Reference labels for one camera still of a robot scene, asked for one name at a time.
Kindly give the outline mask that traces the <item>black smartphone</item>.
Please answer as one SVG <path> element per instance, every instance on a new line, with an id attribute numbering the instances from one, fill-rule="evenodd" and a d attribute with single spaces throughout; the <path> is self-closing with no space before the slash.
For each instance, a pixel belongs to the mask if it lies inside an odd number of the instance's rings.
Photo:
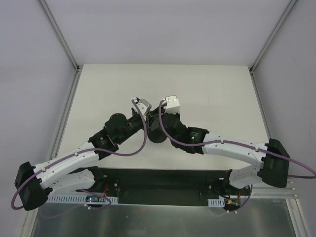
<path id="1" fill-rule="evenodd" d="M 147 113 L 147 132 L 160 128 L 158 107 Z"/>

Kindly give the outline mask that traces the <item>black phone stand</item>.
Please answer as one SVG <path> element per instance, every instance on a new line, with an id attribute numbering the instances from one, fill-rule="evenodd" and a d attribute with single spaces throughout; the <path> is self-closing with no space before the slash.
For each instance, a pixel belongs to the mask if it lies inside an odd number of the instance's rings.
<path id="1" fill-rule="evenodd" d="M 156 144 L 162 143 L 167 139 L 167 136 L 160 128 L 157 128 L 154 130 L 149 129 L 147 131 L 147 136 L 151 142 L 156 143 Z"/>

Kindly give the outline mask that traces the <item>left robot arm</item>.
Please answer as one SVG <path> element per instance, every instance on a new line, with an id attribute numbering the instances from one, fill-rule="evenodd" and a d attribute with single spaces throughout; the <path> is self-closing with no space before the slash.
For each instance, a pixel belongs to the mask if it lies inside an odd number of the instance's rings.
<path id="1" fill-rule="evenodd" d="M 90 188 L 93 192 L 101 191 L 105 181 L 98 168 L 87 168 L 83 175 L 74 174 L 73 171 L 110 155 L 131 157 L 140 153 L 147 141 L 150 114 L 150 111 L 143 113 L 136 109 L 131 118 L 114 114 L 99 132 L 72 152 L 36 165 L 28 161 L 21 164 L 14 182 L 17 191 L 11 200 L 11 208 L 34 210 L 45 204 L 49 197 L 64 190 Z M 141 147 L 132 153 L 119 153 L 119 145 L 139 130 L 144 132 Z"/>

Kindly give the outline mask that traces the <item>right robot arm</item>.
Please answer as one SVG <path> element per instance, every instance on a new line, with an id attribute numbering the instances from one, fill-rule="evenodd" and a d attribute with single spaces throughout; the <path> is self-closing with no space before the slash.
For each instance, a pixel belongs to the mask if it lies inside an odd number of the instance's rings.
<path id="1" fill-rule="evenodd" d="M 239 160 L 247 167 L 232 169 L 222 189 L 228 195 L 246 186 L 263 182 L 271 187 L 286 188 L 290 158 L 279 140 L 255 143 L 229 139 L 206 129 L 187 127 L 179 113 L 160 112 L 159 128 L 172 146 L 189 154 L 217 155 Z"/>

